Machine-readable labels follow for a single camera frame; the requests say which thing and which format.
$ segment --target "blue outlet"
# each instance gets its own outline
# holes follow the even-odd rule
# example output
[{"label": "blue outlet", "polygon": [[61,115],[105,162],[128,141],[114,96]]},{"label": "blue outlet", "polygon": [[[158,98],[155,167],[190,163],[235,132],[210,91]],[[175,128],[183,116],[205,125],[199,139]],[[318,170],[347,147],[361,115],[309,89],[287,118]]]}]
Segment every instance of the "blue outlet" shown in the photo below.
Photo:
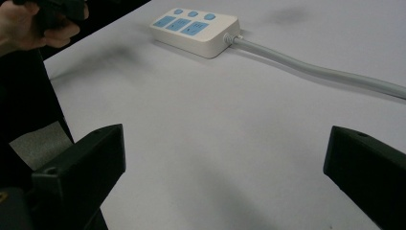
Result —
[{"label": "blue outlet", "polygon": [[173,19],[175,19],[176,17],[172,17],[172,16],[165,16],[163,17],[161,20],[155,22],[153,25],[156,27],[165,27],[166,25],[168,25],[171,21],[173,21]]},{"label": "blue outlet", "polygon": [[185,28],[181,33],[185,35],[196,35],[205,29],[209,24],[204,22],[193,22],[189,27]]},{"label": "blue outlet", "polygon": [[167,29],[171,30],[171,31],[179,31],[179,29],[186,26],[190,22],[191,21],[188,19],[179,18],[176,21],[174,21],[172,24],[168,25]]}]

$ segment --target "white tabletop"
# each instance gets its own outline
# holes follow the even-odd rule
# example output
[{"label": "white tabletop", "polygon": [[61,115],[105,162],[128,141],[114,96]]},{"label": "white tabletop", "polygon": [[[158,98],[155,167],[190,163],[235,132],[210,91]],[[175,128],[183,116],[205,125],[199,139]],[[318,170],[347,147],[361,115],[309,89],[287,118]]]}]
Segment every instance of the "white tabletop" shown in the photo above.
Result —
[{"label": "white tabletop", "polygon": [[173,8],[235,15],[249,41],[406,86],[406,1],[152,0],[45,61],[76,140],[124,125],[109,228],[378,229],[323,174],[328,138],[348,127],[406,152],[406,103],[236,47],[205,59],[154,41],[148,25]]}]

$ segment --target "power strip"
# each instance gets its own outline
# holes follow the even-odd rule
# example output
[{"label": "power strip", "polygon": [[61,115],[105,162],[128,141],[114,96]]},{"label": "power strip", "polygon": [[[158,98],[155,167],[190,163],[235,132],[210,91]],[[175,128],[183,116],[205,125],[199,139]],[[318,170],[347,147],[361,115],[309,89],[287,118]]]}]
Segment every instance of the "power strip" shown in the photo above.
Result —
[{"label": "power strip", "polygon": [[239,35],[236,16],[172,9],[149,25],[154,38],[204,58],[214,58],[230,44],[224,35]]}]

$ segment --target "white table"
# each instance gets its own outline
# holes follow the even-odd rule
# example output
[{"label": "white table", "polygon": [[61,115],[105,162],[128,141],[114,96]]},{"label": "white table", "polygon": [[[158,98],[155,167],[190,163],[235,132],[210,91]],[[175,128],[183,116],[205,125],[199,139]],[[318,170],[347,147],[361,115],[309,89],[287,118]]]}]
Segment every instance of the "white table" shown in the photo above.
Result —
[{"label": "white table", "polygon": [[76,140],[124,125],[112,230],[378,229],[323,174],[332,126],[406,152],[406,103],[229,48],[153,40],[172,8],[236,15],[247,40],[406,86],[406,2],[152,0],[45,61]]}]

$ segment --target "gray cable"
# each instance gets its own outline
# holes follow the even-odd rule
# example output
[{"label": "gray cable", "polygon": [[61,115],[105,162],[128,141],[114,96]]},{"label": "gray cable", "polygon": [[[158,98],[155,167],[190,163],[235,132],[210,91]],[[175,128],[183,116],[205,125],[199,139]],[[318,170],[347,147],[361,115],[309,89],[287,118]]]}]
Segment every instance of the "gray cable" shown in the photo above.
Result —
[{"label": "gray cable", "polygon": [[406,87],[397,84],[308,64],[300,60],[297,60],[293,57],[289,57],[274,50],[271,50],[269,48],[246,41],[236,35],[226,34],[224,35],[224,41],[230,45],[236,44],[242,47],[250,48],[254,51],[266,55],[270,59],[282,65],[288,66],[292,69],[299,70],[301,72],[305,72],[317,78],[329,81],[340,81],[342,83],[368,88],[372,91],[380,92],[383,94],[391,95],[406,100]]}]

